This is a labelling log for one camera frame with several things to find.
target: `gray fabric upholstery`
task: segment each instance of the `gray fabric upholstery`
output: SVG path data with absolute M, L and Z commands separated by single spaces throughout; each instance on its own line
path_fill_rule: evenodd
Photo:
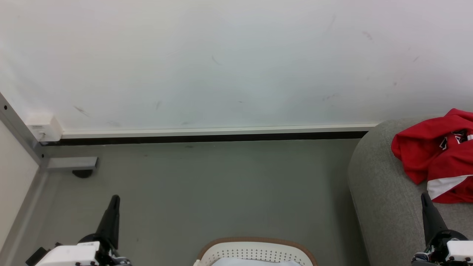
M 372 266 L 409 266 L 425 248 L 420 194 L 391 152 L 394 135 L 423 119 L 381 123 L 359 142 L 349 166 L 349 185 Z M 473 239 L 473 204 L 435 204 L 447 227 Z

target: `white wall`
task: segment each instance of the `white wall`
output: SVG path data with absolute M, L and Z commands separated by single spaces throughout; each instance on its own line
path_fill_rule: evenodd
M 473 111 L 470 0 L 2 0 L 0 91 L 66 132 Z
M 33 158 L 0 121 L 0 250 L 37 170 Z

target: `laundry basket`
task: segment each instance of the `laundry basket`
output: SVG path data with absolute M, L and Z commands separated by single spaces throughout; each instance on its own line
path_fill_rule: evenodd
M 304 246 L 281 239 L 239 237 L 222 238 L 207 244 L 193 266 L 211 266 L 223 257 L 267 262 L 293 260 L 301 266 L 317 266 L 314 255 Z

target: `basket rim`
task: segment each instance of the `basket rim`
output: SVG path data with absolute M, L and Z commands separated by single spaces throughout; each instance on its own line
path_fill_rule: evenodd
M 289 240 L 276 239 L 276 238 L 261 238 L 261 237 L 230 237 L 230 238 L 215 239 L 202 248 L 202 250 L 197 256 L 197 259 L 202 260 L 202 257 L 204 256 L 205 252 L 207 252 L 207 250 L 209 250 L 211 247 L 217 244 L 227 243 L 227 242 L 262 242 L 262 243 L 271 243 L 271 244 L 291 246 L 291 247 L 300 249 L 302 252 L 304 252 L 309 258 L 313 266 L 318 266 L 314 255 L 312 255 L 312 253 L 301 244 L 293 242 L 293 241 L 289 241 Z

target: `white cloth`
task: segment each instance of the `white cloth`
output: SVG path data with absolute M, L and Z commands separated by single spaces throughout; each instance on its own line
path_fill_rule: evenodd
M 261 260 L 241 259 L 233 257 L 223 257 L 217 260 L 212 266 L 300 266 L 299 263 L 290 260 L 286 262 L 267 262 Z

